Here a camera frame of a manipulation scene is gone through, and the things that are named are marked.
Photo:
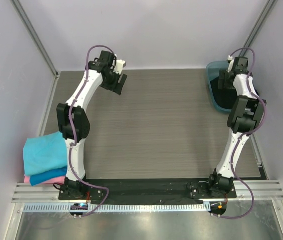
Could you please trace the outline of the black t shirt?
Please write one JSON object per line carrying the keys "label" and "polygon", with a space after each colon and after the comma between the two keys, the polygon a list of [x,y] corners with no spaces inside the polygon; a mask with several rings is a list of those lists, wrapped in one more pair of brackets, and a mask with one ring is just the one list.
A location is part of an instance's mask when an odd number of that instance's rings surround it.
{"label": "black t shirt", "polygon": [[222,109],[231,110],[238,98],[237,92],[233,90],[220,90],[218,89],[219,78],[215,78],[210,81],[210,88],[212,93],[212,99],[216,103],[216,106]]}

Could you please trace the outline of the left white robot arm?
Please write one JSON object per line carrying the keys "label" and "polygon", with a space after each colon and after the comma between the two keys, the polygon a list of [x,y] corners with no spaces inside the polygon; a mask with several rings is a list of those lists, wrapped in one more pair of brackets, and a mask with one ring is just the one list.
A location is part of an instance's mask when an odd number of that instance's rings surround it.
{"label": "left white robot arm", "polygon": [[127,75],[123,73],[126,61],[118,59],[110,51],[101,51],[100,56],[86,65],[81,82],[66,103],[57,105],[59,132],[67,149],[67,173],[59,190],[59,200],[82,200],[89,193],[84,181],[85,142],[91,124],[86,110],[99,87],[121,95]]}

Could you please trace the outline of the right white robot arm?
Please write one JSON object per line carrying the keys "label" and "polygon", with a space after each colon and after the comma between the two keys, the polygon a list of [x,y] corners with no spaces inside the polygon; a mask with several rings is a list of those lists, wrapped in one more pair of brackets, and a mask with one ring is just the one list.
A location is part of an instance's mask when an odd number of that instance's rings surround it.
{"label": "right white robot arm", "polygon": [[234,190],[236,168],[253,131],[260,126],[266,102],[259,100],[246,57],[229,56],[207,65],[208,87],[214,107],[228,113],[228,141],[222,158],[210,175],[207,192],[223,198]]}

